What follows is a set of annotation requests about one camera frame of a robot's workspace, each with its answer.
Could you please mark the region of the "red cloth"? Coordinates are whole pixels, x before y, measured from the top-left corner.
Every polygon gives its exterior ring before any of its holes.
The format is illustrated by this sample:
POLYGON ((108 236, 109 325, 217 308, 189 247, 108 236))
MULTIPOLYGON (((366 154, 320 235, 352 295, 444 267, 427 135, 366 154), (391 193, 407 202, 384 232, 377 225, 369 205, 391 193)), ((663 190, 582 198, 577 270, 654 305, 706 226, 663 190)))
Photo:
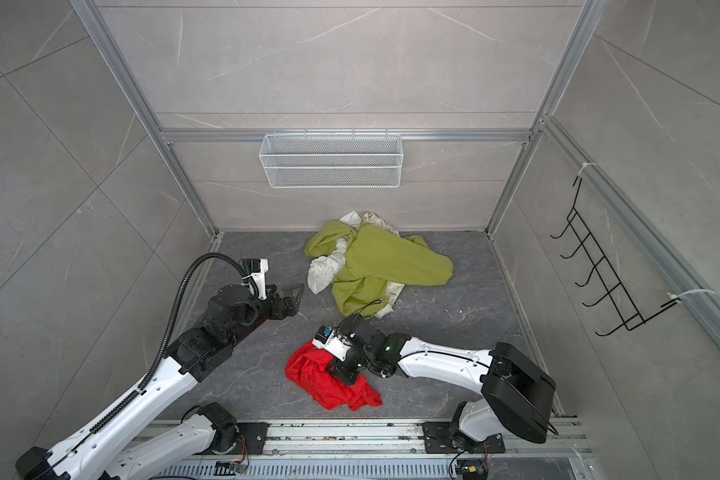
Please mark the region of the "red cloth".
POLYGON ((348 386, 328 372, 328 366, 334 357, 315 347, 311 342, 298 349, 285 366, 285 376, 299 386, 314 401, 326 410, 334 410, 346 405, 350 410, 381 407, 381 395, 368 384, 363 376, 348 386))

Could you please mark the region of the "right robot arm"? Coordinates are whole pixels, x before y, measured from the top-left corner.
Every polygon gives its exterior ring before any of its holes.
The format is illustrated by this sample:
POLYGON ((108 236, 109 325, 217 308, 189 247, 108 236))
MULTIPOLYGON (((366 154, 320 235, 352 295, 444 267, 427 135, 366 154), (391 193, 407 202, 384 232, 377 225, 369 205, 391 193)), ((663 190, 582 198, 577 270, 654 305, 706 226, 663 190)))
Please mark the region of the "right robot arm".
POLYGON ((331 355, 328 372, 347 386, 358 383, 365 369, 380 378, 401 373, 479 394, 478 400, 460 403, 440 431, 424 427, 446 449, 502 452, 492 443, 507 433, 534 444, 558 433, 551 422, 556 382, 509 343, 477 350, 447 347, 404 333, 387 335, 353 315, 335 328, 320 327, 312 344, 331 355))

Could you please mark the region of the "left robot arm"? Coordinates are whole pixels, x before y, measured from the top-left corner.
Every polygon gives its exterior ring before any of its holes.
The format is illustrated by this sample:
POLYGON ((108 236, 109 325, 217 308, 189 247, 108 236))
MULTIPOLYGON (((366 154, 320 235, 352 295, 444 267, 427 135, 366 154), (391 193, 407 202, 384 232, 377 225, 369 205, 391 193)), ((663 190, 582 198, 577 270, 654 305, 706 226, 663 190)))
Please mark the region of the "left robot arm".
POLYGON ((228 285, 209 301, 199 328, 185 331, 145 375, 107 411, 54 446, 21 455, 21 479, 148 479, 193 454, 226 454, 243 447, 235 417, 217 402, 192 410, 177 426, 140 444, 134 438, 176 399, 194 389, 267 320, 297 314, 304 287, 279 295, 273 285, 260 300, 228 285))

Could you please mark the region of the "plain white cloth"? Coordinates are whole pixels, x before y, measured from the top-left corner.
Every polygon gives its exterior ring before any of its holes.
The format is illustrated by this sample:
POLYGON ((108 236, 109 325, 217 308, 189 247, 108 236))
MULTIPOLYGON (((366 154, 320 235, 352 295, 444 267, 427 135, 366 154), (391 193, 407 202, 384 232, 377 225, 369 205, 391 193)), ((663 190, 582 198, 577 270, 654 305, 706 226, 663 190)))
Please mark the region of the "plain white cloth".
POLYGON ((347 238, 336 241, 335 249, 328 256, 320 256, 310 262, 307 273, 307 286, 313 294, 325 290, 346 264, 347 238))

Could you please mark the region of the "green cloth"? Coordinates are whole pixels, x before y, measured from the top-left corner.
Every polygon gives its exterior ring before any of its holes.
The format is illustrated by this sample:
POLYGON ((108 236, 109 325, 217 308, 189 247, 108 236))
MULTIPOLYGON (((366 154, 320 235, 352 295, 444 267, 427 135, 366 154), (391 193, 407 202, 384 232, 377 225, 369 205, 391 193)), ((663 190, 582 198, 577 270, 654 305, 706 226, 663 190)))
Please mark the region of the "green cloth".
POLYGON ((391 310, 392 284, 443 286, 454 272, 452 261, 422 236, 401 237, 364 220, 357 227, 328 222, 304 253, 311 258, 310 289, 317 294, 329 286, 343 316, 381 317, 391 310))

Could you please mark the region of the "white printed cloth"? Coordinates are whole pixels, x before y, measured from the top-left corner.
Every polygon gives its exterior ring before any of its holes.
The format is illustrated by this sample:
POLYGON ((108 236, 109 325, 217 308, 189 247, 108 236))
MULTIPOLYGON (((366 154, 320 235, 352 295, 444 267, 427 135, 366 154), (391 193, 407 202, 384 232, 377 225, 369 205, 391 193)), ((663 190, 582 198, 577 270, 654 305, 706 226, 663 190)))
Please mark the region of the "white printed cloth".
POLYGON ((370 211, 351 211, 339 219, 340 222, 360 231, 366 229, 366 239, 361 242, 361 259, 369 260, 371 266, 367 271, 387 282, 382 292, 383 305, 373 314, 374 318, 381 319, 394 311, 394 304, 399 299, 405 284, 393 280, 390 272, 393 267, 393 247, 400 240, 399 231, 386 222, 376 213, 370 211))

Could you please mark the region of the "aluminium mounting rail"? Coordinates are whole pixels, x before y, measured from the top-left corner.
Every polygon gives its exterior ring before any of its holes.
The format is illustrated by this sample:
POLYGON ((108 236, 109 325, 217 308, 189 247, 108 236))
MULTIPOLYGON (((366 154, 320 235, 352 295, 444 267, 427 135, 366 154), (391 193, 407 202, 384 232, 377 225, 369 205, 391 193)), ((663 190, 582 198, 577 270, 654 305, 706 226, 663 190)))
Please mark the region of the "aluminium mounting rail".
POLYGON ((262 455, 193 454, 156 479, 600 479, 580 422, 556 418, 534 444, 503 435, 502 454, 427 454, 421 419, 243 420, 270 424, 262 455))

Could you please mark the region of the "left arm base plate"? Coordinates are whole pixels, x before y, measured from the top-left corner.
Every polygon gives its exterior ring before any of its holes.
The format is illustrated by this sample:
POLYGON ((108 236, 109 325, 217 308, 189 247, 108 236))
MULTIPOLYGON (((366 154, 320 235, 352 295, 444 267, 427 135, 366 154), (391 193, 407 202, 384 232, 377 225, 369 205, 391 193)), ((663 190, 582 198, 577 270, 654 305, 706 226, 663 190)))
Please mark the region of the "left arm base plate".
POLYGON ((266 422, 243 422, 236 425, 234 434, 225 433, 220 444, 212 448, 216 455, 262 455, 270 424, 266 422))

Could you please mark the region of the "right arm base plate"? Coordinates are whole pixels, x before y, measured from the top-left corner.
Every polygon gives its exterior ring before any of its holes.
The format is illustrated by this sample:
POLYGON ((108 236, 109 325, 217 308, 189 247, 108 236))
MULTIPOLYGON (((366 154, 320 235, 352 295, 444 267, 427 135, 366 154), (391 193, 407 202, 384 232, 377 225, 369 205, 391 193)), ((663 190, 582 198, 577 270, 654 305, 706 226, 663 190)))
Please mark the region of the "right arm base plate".
POLYGON ((476 441, 462 434, 449 422, 428 421, 421 424, 425 452, 427 454, 450 454, 465 452, 470 454, 502 454, 506 451, 501 434, 489 436, 486 440, 476 441))

